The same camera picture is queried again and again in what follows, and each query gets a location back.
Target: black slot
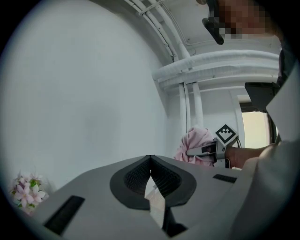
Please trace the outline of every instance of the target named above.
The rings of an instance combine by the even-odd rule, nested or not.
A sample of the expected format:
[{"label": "black slot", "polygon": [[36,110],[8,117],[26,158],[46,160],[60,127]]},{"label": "black slot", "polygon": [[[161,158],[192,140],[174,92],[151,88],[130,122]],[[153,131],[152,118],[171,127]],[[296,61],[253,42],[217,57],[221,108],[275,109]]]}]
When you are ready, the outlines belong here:
[{"label": "black slot", "polygon": [[230,182],[230,183],[235,183],[236,179],[235,177],[229,177],[229,176],[225,176],[225,175],[221,175],[221,174],[216,174],[215,176],[213,176],[213,178],[221,180],[221,181],[225,181],[225,182]]},{"label": "black slot", "polygon": [[162,229],[165,231],[166,234],[168,234],[169,237],[174,237],[177,234],[187,230],[188,228],[185,227],[183,224],[176,223],[171,209],[166,207]]},{"label": "black slot", "polygon": [[84,198],[71,196],[45,223],[45,227],[61,235],[84,202]]},{"label": "black slot", "polygon": [[216,153],[216,150],[217,150],[216,143],[201,148],[202,153],[204,152]]},{"label": "black slot", "polygon": [[150,176],[168,207],[186,204],[197,185],[190,173],[151,155],[118,170],[110,180],[111,192],[128,208],[149,210],[144,194]]}]

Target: pink flower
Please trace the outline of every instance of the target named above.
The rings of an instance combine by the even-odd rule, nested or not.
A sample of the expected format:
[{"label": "pink flower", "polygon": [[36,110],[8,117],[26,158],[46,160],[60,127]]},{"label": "pink flower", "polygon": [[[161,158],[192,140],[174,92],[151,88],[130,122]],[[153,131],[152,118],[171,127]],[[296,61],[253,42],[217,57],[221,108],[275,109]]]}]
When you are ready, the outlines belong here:
[{"label": "pink flower", "polygon": [[23,177],[23,176],[18,177],[16,179],[14,179],[14,181],[13,181],[13,188],[15,188],[18,184],[22,188],[24,188],[26,185],[30,185],[29,182],[30,182],[30,178],[28,178],[28,177]]},{"label": "pink flower", "polygon": [[41,203],[42,202],[42,198],[45,197],[45,192],[43,191],[39,191],[38,185],[34,185],[32,188],[32,192],[33,192],[33,199],[34,201]]},{"label": "pink flower", "polygon": [[26,185],[23,189],[20,185],[17,185],[17,192],[15,193],[15,199],[21,200],[23,208],[26,208],[27,202],[30,204],[33,202],[33,197],[29,194],[29,186]]}]

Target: pink cloth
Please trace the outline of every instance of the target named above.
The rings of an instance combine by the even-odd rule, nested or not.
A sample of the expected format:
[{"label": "pink cloth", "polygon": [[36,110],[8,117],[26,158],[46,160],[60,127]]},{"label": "pink cloth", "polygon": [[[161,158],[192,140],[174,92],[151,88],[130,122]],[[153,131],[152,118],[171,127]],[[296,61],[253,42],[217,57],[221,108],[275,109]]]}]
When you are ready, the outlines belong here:
[{"label": "pink cloth", "polygon": [[196,165],[213,166],[213,156],[188,157],[186,154],[187,150],[207,145],[211,143],[213,139],[213,136],[206,128],[192,127],[188,133],[182,137],[180,147],[177,149],[174,159]]}]

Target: person's arm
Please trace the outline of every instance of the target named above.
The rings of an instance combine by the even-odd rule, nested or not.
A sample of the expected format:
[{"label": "person's arm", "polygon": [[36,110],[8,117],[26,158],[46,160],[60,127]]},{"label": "person's arm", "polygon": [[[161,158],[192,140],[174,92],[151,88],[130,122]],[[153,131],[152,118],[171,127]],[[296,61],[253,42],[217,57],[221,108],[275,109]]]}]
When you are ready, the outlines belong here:
[{"label": "person's arm", "polygon": [[228,146],[225,151],[225,158],[229,159],[230,167],[243,168],[245,162],[250,158],[259,157],[259,155],[269,146],[258,149],[235,148]]}]

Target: white cable conduit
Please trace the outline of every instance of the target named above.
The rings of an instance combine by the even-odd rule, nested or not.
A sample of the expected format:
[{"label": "white cable conduit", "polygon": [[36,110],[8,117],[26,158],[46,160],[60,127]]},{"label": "white cable conduit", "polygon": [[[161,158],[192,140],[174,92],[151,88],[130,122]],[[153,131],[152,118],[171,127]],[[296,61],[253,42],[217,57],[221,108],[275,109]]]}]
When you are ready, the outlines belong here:
[{"label": "white cable conduit", "polygon": [[141,14],[144,14],[144,13],[147,12],[147,11],[150,11],[150,10],[153,9],[153,8],[155,8],[158,4],[161,4],[163,1],[164,1],[164,0],[158,0],[158,1],[156,2],[156,4],[152,4],[152,5],[150,5],[149,7],[145,8],[145,9],[140,13],[140,15],[141,15]]},{"label": "white cable conduit", "polygon": [[188,87],[186,84],[183,85],[184,94],[186,96],[186,110],[187,110],[187,132],[191,128],[191,108],[189,104]]},{"label": "white cable conduit", "polygon": [[193,83],[193,92],[194,92],[194,100],[195,100],[196,124],[198,125],[198,127],[204,128],[201,94],[197,82]]},{"label": "white cable conduit", "polygon": [[[156,0],[148,0],[148,1],[151,4],[157,4]],[[182,40],[181,40],[181,38],[180,38],[180,36],[178,34],[178,31],[176,30],[176,28],[175,28],[172,20],[168,16],[168,14],[164,11],[164,9],[160,5],[157,5],[155,7],[155,9],[162,16],[162,18],[164,19],[166,25],[169,27],[169,29],[171,30],[172,34],[174,35],[176,43],[178,44],[179,49],[181,51],[182,57],[183,58],[189,58],[190,57],[189,52],[187,51],[186,47],[184,46],[184,44],[183,44],[183,42],[182,42]]]},{"label": "white cable conduit", "polygon": [[193,67],[193,69],[190,70],[190,71],[183,71],[182,73],[179,73],[179,74],[176,74],[176,75],[173,75],[173,76],[168,76],[166,78],[160,78],[160,79],[157,80],[157,82],[162,83],[162,82],[167,81],[169,79],[173,79],[177,76],[182,76],[185,73],[202,72],[202,71],[209,70],[209,69],[212,69],[213,73],[212,73],[211,77],[214,78],[215,76],[213,74],[216,73],[216,69],[218,69],[218,68],[225,68],[225,67],[229,68],[229,67],[239,67],[239,66],[243,66],[243,67],[246,67],[246,66],[249,66],[249,67],[259,66],[260,68],[266,67],[266,69],[268,69],[269,67],[272,67],[274,69],[279,70],[277,61],[268,61],[268,60],[223,61],[223,62],[213,62],[213,63],[208,63],[208,64],[202,64],[200,66]]},{"label": "white cable conduit", "polygon": [[211,88],[211,89],[200,90],[200,92],[209,92],[209,91],[217,91],[217,90],[233,90],[233,89],[245,89],[245,86]]},{"label": "white cable conduit", "polygon": [[187,106],[183,84],[179,84],[181,134],[187,133]]},{"label": "white cable conduit", "polygon": [[175,77],[160,82],[160,87],[165,88],[179,83],[193,83],[201,80],[213,79],[224,76],[235,76],[245,74],[264,74],[264,75],[278,75],[277,65],[262,65],[262,64],[231,64],[203,69],[200,71],[189,71],[178,74]]},{"label": "white cable conduit", "polygon": [[[128,3],[130,6],[132,6],[138,13],[141,12],[141,10],[130,0],[124,0],[126,3]],[[168,53],[170,54],[171,58],[174,58],[174,55],[170,49],[170,46],[168,45],[168,43],[165,41],[164,37],[161,35],[161,33],[158,31],[157,27],[153,24],[153,22],[150,20],[150,18],[148,18],[145,14],[142,15],[144,17],[144,19],[150,24],[150,26],[154,29],[154,31],[156,32],[156,34],[159,36],[160,40],[163,42],[166,50],[168,51]]]},{"label": "white cable conduit", "polygon": [[[245,82],[248,83],[276,83],[278,79],[277,75],[264,75],[264,74],[245,74],[245,75],[233,75],[217,77],[214,79],[205,79],[198,81],[200,92],[207,92],[218,89],[235,89],[245,88]],[[167,94],[179,95],[178,85],[169,86],[163,88]]]},{"label": "white cable conduit", "polygon": [[201,64],[208,64],[212,62],[229,61],[229,60],[273,60],[278,64],[279,55],[255,51],[255,50],[224,50],[216,52],[208,52],[192,56],[190,58],[179,60],[175,63],[164,66],[152,73],[154,80],[170,77],[172,75],[181,73],[182,70],[196,67]]},{"label": "white cable conduit", "polygon": [[[129,5],[132,5],[132,2],[134,3],[134,5],[139,9],[139,11],[135,8],[135,10],[137,10],[139,13],[146,9],[146,6],[140,1],[140,0],[132,0],[132,2],[130,0],[125,0],[125,2],[127,2]],[[159,23],[159,21],[156,19],[156,17],[150,12],[147,11],[145,14],[143,14],[143,17],[148,21],[148,19],[153,22],[154,26],[157,28],[157,30],[160,32],[160,34],[162,35],[162,37],[165,39],[165,42],[168,44],[168,46],[170,47],[170,50],[172,52],[174,61],[178,61],[178,54],[171,42],[171,40],[169,39],[167,33],[165,32],[165,30],[163,29],[162,25]]]}]

